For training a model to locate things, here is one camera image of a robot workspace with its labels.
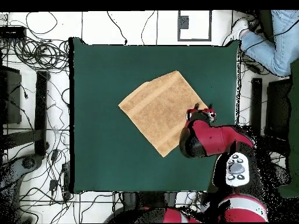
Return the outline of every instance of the person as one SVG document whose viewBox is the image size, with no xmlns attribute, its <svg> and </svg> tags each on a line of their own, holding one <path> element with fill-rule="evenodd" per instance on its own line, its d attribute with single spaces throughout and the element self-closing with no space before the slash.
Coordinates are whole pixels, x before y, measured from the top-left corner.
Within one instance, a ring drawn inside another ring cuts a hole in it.
<svg viewBox="0 0 299 224">
<path fill-rule="evenodd" d="M 241 50 L 277 76 L 289 76 L 299 58 L 299 10 L 271 10 L 274 44 L 249 31 L 248 20 L 238 19 L 225 39 L 241 41 Z"/>
</svg>

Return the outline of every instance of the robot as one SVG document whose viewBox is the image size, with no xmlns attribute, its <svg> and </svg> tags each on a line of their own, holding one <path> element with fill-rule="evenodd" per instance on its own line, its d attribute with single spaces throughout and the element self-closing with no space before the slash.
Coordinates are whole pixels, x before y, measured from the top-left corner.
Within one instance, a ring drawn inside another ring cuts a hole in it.
<svg viewBox="0 0 299 224">
<path fill-rule="evenodd" d="M 217 155 L 213 186 L 217 191 L 203 194 L 201 212 L 188 208 L 149 207 L 143 204 L 137 210 L 125 211 L 108 223 L 210 223 L 210 222 L 268 222 L 271 208 L 269 196 L 284 184 L 259 157 L 264 170 L 257 163 L 254 136 L 237 125 L 211 126 L 216 120 L 212 108 L 199 110 L 196 104 L 186 112 L 179 148 L 189 159 Z"/>
</svg>

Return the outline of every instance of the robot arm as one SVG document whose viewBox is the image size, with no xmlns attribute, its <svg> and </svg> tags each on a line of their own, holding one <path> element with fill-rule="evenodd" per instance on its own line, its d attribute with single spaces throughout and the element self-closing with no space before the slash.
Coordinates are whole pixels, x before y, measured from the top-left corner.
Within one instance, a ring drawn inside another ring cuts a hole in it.
<svg viewBox="0 0 299 224">
<path fill-rule="evenodd" d="M 214 169 L 216 193 L 203 204 L 210 204 L 206 215 L 212 221 L 265 222 L 265 188 L 260 179 L 254 143 L 236 126 L 212 127 L 213 109 L 199 110 L 195 105 L 186 114 L 179 147 L 187 158 L 219 155 Z"/>
</svg>

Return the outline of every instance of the black cable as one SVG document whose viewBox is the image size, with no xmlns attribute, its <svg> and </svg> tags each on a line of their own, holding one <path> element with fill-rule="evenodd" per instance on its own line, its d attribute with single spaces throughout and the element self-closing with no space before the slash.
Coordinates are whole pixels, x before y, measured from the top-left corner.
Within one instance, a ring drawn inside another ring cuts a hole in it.
<svg viewBox="0 0 299 224">
<path fill-rule="evenodd" d="M 112 195 L 98 195 L 98 196 L 96 196 L 95 199 L 92 201 L 91 206 L 89 206 L 87 209 L 85 209 L 84 211 L 82 211 L 82 213 L 81 213 L 81 220 L 79 221 L 79 223 L 81 224 L 81 223 L 83 222 L 83 213 L 84 213 L 85 211 L 89 210 L 89 209 L 93 206 L 93 204 L 95 203 L 95 201 L 96 201 L 96 199 L 97 199 L 98 197 L 111 197 L 111 196 L 112 196 Z"/>
<path fill-rule="evenodd" d="M 120 34 L 121 34 L 121 36 L 123 36 L 123 32 L 121 31 L 120 27 L 115 23 L 115 21 L 111 18 L 108 11 L 107 11 L 107 15 L 108 15 L 109 19 L 115 24 L 115 26 L 117 26 L 119 28 Z M 124 36 L 123 36 L 123 38 L 124 38 L 124 45 L 126 45 L 128 43 L 128 40 Z"/>
<path fill-rule="evenodd" d="M 81 194 L 79 194 L 79 223 L 82 222 L 82 220 L 80 220 L 81 219 L 80 213 L 81 213 Z"/>
<path fill-rule="evenodd" d="M 72 203 L 72 210 L 73 210 L 73 215 L 74 215 L 74 221 L 77 224 L 76 217 L 75 217 L 75 203 L 74 202 Z"/>
<path fill-rule="evenodd" d="M 159 11 L 157 10 L 157 23 L 156 23 L 156 46 L 158 45 L 158 21 L 159 21 Z"/>
<path fill-rule="evenodd" d="M 35 213 L 32 213 L 32 212 L 24 211 L 24 210 L 22 210 L 21 208 L 19 208 L 19 209 L 20 209 L 20 211 L 22 211 L 22 212 L 24 212 L 24 213 L 28 213 L 28 214 L 31 214 L 31 215 L 36 216 L 37 219 L 36 219 L 35 224 L 37 224 L 37 222 L 39 221 L 39 216 L 38 216 L 38 215 L 36 215 Z"/>
<path fill-rule="evenodd" d="M 29 31 L 35 36 L 35 38 L 37 38 L 37 39 L 40 39 L 40 38 L 38 38 L 35 34 L 47 34 L 47 33 L 51 32 L 51 31 L 57 26 L 57 24 L 58 24 L 58 21 L 57 21 L 56 17 L 55 17 L 51 12 L 49 12 L 49 14 L 51 14 L 51 16 L 52 16 L 52 17 L 54 18 L 54 20 L 55 20 L 55 25 L 54 25 L 54 27 L 52 27 L 49 31 L 46 31 L 46 32 L 44 32 L 44 33 L 36 33 L 36 32 L 33 31 L 31 28 L 29 28 L 29 25 L 28 25 L 28 16 L 29 16 L 30 14 L 32 14 L 32 12 L 29 12 L 29 13 L 26 15 L 26 25 L 27 25 L 28 30 L 29 30 Z"/>
<path fill-rule="evenodd" d="M 234 10 L 231 11 L 231 30 L 233 25 L 234 25 Z"/>
<path fill-rule="evenodd" d="M 65 100 L 63 99 L 63 94 L 64 94 L 67 90 L 69 90 L 69 87 L 68 87 L 67 89 L 63 90 L 63 92 L 61 93 L 61 100 L 64 102 L 64 104 L 67 105 L 67 107 L 68 107 L 68 109 L 69 109 L 69 103 L 65 102 Z"/>
<path fill-rule="evenodd" d="M 37 187 L 32 187 L 21 199 L 20 199 L 20 201 L 21 200 L 23 200 L 24 199 L 24 197 L 27 197 L 27 195 L 28 195 L 28 193 L 29 192 L 31 192 L 31 190 L 33 190 L 33 189 L 35 189 L 35 190 L 37 190 L 37 191 L 39 191 L 39 192 L 41 192 L 42 194 L 44 194 L 44 196 L 45 197 L 47 197 L 47 198 L 49 198 L 50 200 L 52 200 L 53 202 L 55 202 L 56 204 L 62 204 L 62 203 L 64 203 L 64 201 L 57 201 L 57 200 L 55 200 L 54 198 L 52 198 L 52 197 L 50 197 L 49 195 L 47 195 L 46 193 L 44 193 L 41 189 L 39 189 L 39 188 L 37 188 Z"/>
<path fill-rule="evenodd" d="M 155 10 L 153 11 L 153 13 L 152 13 L 152 14 L 149 16 L 149 18 L 147 19 L 147 21 L 146 21 L 146 23 L 145 23 L 145 25 L 144 25 L 144 27 L 143 27 L 143 30 L 142 30 L 142 32 L 141 32 L 141 40 L 142 40 L 143 45 L 144 45 L 143 38 L 142 38 L 143 31 L 144 31 L 144 29 L 145 29 L 145 27 L 146 27 L 146 25 L 147 25 L 148 20 L 153 16 L 154 13 L 155 13 Z"/>
</svg>

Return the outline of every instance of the cloth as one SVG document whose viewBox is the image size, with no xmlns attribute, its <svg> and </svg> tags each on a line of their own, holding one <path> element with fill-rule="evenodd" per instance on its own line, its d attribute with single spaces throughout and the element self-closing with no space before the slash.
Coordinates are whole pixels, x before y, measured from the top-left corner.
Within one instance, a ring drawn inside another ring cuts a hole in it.
<svg viewBox="0 0 299 224">
<path fill-rule="evenodd" d="M 271 10 L 271 14 L 274 35 L 287 31 L 299 19 L 299 10 Z M 241 50 L 271 73 L 289 76 L 290 64 L 299 58 L 299 23 L 288 32 L 275 36 L 274 40 L 275 45 L 250 31 L 241 38 Z"/>
<path fill-rule="evenodd" d="M 186 110 L 207 108 L 178 71 L 143 83 L 119 107 L 162 157 L 179 145 Z"/>
</svg>

